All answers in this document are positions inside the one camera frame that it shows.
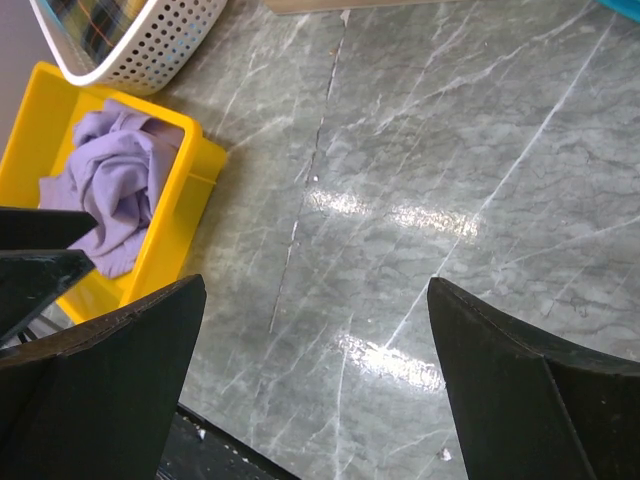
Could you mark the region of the purple t-shirt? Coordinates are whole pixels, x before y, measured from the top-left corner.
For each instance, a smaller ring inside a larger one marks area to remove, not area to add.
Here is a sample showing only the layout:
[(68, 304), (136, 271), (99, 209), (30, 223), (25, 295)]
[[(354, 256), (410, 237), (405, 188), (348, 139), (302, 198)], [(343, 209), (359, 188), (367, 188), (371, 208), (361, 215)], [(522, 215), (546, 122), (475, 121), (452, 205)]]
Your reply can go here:
[(182, 129), (113, 99), (73, 128), (63, 171), (39, 180), (39, 206), (83, 211), (96, 227), (71, 245), (99, 273), (129, 273), (183, 140)]

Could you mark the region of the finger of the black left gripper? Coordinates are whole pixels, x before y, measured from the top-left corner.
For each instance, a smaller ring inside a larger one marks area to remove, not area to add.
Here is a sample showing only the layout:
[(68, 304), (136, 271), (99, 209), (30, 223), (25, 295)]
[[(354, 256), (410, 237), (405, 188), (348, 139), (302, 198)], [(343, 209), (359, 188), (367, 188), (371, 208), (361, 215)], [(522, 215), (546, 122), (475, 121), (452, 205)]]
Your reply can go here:
[(80, 250), (1, 252), (1, 339), (10, 340), (94, 268)]
[(2, 207), (1, 249), (67, 249), (96, 226), (86, 212)]

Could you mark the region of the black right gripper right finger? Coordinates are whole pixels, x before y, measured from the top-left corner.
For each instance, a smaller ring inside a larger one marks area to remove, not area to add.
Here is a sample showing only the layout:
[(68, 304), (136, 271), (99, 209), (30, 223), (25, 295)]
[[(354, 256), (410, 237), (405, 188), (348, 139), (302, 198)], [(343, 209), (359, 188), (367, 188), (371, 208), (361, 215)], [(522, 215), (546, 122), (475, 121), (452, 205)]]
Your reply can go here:
[(444, 278), (428, 285), (471, 479), (636, 479), (639, 365), (564, 340)]

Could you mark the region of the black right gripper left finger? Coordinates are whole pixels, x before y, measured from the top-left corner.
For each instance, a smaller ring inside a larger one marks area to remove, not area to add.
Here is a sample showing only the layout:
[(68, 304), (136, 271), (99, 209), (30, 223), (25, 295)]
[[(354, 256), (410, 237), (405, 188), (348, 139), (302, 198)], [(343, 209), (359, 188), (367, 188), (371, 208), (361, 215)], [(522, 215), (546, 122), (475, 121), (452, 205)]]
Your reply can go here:
[(154, 478), (206, 297), (192, 275), (2, 350), (2, 478)]

